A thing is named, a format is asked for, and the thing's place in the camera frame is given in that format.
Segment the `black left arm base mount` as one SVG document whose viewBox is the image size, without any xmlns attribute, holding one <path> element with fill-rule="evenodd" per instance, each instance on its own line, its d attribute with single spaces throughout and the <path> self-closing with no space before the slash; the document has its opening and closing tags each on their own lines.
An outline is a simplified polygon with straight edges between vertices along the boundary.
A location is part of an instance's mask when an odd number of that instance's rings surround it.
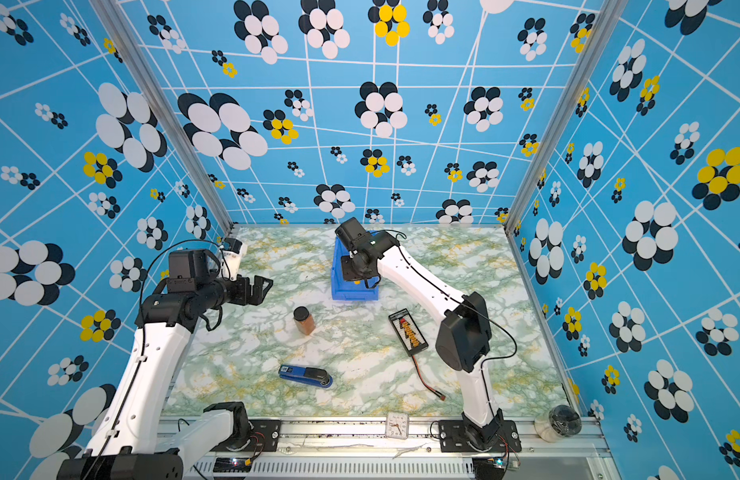
<svg viewBox="0 0 740 480">
<path fill-rule="evenodd" d="M 219 452 L 269 453 L 278 449 L 282 421 L 274 419 L 252 419 L 249 422 L 249 437 L 231 440 L 219 446 Z"/>
</svg>

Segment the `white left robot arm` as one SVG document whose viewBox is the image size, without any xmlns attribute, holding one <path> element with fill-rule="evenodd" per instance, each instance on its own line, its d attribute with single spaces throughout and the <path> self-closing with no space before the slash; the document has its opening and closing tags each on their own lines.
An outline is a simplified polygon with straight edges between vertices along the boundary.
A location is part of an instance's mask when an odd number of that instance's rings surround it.
<svg viewBox="0 0 740 480">
<path fill-rule="evenodd" d="M 64 461 L 60 479 L 181 479 L 213 448 L 257 440 L 241 402 L 221 402 L 169 441 L 158 427 L 170 388 L 197 325 L 224 305 L 258 306 L 273 282 L 239 273 L 244 242 L 226 238 L 213 253 L 180 242 L 168 251 L 170 274 L 139 300 L 133 351 L 107 415 L 81 457 Z"/>
</svg>

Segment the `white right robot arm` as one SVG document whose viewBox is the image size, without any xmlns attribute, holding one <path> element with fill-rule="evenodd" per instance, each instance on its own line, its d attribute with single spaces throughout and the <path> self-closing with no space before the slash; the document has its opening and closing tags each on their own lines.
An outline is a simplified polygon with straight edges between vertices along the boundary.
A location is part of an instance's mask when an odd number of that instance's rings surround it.
<svg viewBox="0 0 740 480">
<path fill-rule="evenodd" d="M 344 278 L 393 282 L 439 322 L 435 348 L 456 372 L 463 395 L 463 424 L 469 442 L 486 451 L 499 440 L 504 417 L 495 401 L 486 366 L 492 326 L 486 301 L 439 279 L 415 260 L 396 238 L 379 232 L 366 242 L 346 245 Z"/>
</svg>

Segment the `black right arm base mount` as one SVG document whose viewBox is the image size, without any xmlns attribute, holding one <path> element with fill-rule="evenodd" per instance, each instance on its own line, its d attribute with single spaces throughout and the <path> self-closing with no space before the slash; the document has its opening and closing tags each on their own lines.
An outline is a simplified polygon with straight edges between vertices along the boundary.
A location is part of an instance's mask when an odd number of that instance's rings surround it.
<svg viewBox="0 0 740 480">
<path fill-rule="evenodd" d="M 484 427 L 471 420 L 440 420 L 436 439 L 445 453 L 520 453 L 523 450 L 517 425 L 494 419 Z"/>
</svg>

